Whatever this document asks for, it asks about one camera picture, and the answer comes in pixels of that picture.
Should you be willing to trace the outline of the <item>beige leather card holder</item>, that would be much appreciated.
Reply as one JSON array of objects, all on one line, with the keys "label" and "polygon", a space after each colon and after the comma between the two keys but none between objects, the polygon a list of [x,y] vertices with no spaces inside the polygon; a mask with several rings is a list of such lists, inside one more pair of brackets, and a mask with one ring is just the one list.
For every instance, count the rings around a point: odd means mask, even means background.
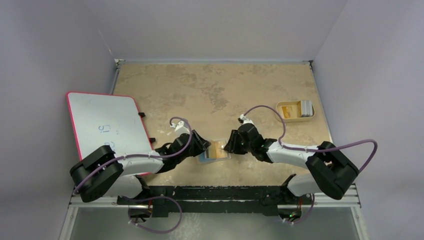
[{"label": "beige leather card holder", "polygon": [[210,140],[209,142],[210,146],[198,156],[198,162],[200,164],[209,164],[232,158],[232,155],[224,150],[224,147],[228,143],[227,139]]}]

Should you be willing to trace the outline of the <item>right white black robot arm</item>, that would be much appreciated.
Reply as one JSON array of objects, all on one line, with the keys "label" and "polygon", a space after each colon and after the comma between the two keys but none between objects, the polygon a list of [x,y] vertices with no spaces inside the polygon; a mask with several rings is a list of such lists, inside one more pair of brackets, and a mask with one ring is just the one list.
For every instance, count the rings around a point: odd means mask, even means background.
[{"label": "right white black robot arm", "polygon": [[340,200],[359,175],[359,169],[340,151],[331,151],[334,144],[323,141],[320,145],[281,145],[277,139],[264,138],[252,123],[231,131],[223,148],[236,155],[251,153],[258,161],[282,163],[307,169],[309,172],[289,177],[280,196],[288,204],[305,194],[324,193]]}]

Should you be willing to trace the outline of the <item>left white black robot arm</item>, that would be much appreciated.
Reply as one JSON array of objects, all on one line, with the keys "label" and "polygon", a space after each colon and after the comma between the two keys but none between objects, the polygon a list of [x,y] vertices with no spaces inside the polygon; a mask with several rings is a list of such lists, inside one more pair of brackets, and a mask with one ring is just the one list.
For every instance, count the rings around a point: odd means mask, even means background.
[{"label": "left white black robot arm", "polygon": [[138,175],[171,171],[186,158],[206,152],[211,145],[195,130],[154,149],[152,155],[136,153],[116,157],[109,145],[102,145],[70,169],[75,184],[73,193],[80,195],[84,203],[119,195],[142,205],[148,201],[149,191],[137,179]]}]

